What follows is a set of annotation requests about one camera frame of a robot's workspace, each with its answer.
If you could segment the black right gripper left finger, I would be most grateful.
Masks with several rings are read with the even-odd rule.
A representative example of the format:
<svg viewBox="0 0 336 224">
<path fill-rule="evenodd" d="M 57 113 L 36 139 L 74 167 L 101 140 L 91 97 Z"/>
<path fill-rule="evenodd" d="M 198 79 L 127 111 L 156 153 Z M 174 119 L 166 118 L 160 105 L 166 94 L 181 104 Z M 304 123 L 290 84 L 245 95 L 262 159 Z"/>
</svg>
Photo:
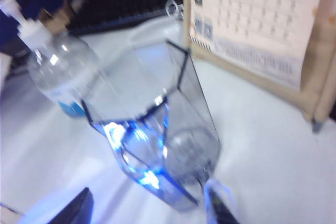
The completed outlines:
<svg viewBox="0 0 336 224">
<path fill-rule="evenodd" d="M 93 206 L 92 192 L 85 187 L 49 223 L 91 223 Z"/>
</svg>

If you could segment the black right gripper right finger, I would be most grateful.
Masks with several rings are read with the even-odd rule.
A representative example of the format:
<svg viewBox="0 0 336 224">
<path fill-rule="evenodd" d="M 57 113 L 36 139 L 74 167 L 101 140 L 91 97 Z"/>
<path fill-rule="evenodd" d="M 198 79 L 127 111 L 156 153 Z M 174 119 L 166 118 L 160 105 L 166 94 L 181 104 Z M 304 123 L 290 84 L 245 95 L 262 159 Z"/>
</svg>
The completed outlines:
<svg viewBox="0 0 336 224">
<path fill-rule="evenodd" d="M 215 192 L 215 190 L 210 189 L 208 195 L 209 195 L 209 199 L 210 199 L 210 202 L 211 202 L 211 210 L 213 212 L 212 219 L 214 220 L 214 223 L 238 224 L 237 219 L 229 211 L 229 209 L 226 207 L 224 202 L 220 199 L 220 197 Z"/>
</svg>

